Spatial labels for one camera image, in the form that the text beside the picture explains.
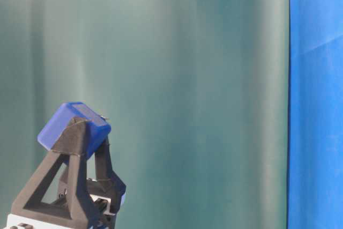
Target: blue foam block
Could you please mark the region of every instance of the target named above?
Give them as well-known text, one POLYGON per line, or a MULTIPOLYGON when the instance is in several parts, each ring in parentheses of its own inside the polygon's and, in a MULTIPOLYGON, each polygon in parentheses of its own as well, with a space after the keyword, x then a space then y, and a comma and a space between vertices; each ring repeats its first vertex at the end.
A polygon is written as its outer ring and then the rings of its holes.
POLYGON ((38 134, 38 142, 47 150, 50 150, 68 125, 70 119, 75 116, 89 119, 91 140, 87 150, 87 158, 90 158, 111 132, 111 126, 82 102, 62 104, 38 134))

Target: blue backdrop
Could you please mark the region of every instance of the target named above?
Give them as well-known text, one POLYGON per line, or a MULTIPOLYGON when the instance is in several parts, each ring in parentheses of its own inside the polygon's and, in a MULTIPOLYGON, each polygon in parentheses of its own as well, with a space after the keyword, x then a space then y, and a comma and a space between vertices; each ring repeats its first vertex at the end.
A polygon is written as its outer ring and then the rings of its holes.
POLYGON ((342 34, 342 0, 290 0, 290 229, 343 228, 342 34))

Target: blue fabric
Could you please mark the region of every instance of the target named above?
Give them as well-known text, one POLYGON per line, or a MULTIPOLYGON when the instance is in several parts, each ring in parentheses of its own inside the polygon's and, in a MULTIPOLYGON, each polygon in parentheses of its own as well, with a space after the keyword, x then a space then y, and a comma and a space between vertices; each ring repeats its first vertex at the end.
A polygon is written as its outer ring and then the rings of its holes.
POLYGON ((87 158, 90 158, 111 132, 111 126, 82 102, 62 104, 38 134, 38 142, 50 150, 68 125, 70 119, 75 116, 89 119, 91 140, 87 148, 87 158))
POLYGON ((343 228, 343 0, 290 0, 288 228, 343 228))

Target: green backdrop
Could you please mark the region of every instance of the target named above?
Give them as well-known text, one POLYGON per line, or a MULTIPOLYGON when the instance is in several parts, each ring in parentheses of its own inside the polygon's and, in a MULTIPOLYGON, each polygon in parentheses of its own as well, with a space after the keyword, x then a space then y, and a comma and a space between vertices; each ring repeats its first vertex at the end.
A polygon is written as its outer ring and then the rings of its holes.
POLYGON ((0 59, 1 226, 83 101, 112 125, 117 228, 286 228, 288 0, 0 0, 0 59))

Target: black 3d-printed part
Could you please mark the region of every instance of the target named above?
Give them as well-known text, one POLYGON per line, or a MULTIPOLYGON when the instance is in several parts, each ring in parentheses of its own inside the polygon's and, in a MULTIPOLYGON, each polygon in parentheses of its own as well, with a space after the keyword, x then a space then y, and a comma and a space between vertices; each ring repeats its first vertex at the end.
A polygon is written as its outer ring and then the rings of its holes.
POLYGON ((113 172, 106 139, 95 153, 97 182, 87 181, 87 120, 74 117, 53 148, 26 183, 12 205, 12 214, 75 229, 97 228, 99 221, 114 229, 115 216, 100 213, 90 194, 111 198, 111 212, 120 208, 126 186, 113 172), (51 204, 42 199, 62 163, 67 167, 59 186, 59 199, 51 204))

